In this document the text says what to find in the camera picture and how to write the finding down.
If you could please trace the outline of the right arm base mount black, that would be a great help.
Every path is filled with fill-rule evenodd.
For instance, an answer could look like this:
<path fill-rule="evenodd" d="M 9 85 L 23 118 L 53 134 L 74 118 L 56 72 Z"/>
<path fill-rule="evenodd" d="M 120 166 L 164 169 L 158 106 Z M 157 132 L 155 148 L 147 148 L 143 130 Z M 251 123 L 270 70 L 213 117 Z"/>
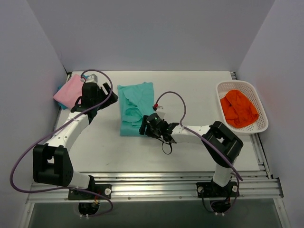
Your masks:
<path fill-rule="evenodd" d="M 199 198 L 230 198 L 239 196 L 237 183 L 230 181 L 225 187 L 221 187 L 214 182 L 197 182 L 197 195 Z"/>

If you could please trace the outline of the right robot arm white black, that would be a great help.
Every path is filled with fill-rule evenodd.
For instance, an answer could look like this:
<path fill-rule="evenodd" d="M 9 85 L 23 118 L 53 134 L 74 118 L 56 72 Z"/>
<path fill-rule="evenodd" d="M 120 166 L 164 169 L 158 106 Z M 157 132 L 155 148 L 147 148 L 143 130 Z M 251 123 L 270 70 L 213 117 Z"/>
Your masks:
<path fill-rule="evenodd" d="M 228 191 L 228 183 L 233 174 L 238 180 L 243 180 L 234 167 L 243 148 L 243 142 L 220 121 L 206 126 L 186 126 L 181 123 L 167 123 L 154 113 L 143 117 L 139 134 L 158 139 L 168 145 L 203 144 L 216 163 L 211 184 L 212 193 L 216 196 L 222 196 Z"/>

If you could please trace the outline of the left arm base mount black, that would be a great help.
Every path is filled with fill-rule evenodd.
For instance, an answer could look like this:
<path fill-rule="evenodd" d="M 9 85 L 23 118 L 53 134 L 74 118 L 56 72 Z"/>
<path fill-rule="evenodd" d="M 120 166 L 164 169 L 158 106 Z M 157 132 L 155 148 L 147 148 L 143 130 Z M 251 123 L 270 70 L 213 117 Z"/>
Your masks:
<path fill-rule="evenodd" d="M 104 200 L 110 199 L 112 194 L 111 184 L 97 184 L 92 188 L 72 189 L 68 193 L 68 200 Z"/>

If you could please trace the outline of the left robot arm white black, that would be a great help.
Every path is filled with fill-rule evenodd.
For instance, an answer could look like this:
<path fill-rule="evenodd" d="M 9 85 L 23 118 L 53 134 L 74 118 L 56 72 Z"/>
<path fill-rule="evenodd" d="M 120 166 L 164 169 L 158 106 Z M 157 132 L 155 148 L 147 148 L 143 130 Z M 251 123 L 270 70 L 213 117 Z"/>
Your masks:
<path fill-rule="evenodd" d="M 79 189 L 84 199 L 96 193 L 92 178 L 74 170 L 69 151 L 97 112 L 115 102 L 118 96 L 107 83 L 85 82 L 82 94 L 61 128 L 44 144 L 33 148 L 33 179 L 37 183 Z"/>

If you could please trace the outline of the teal t-shirt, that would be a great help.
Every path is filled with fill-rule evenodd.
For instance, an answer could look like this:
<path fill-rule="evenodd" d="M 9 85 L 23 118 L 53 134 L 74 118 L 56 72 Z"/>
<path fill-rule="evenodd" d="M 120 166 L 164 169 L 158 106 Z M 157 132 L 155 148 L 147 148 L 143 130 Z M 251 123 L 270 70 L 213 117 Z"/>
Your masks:
<path fill-rule="evenodd" d="M 120 136 L 139 136 L 144 115 L 154 113 L 154 88 L 152 82 L 137 85 L 118 85 L 120 108 Z"/>

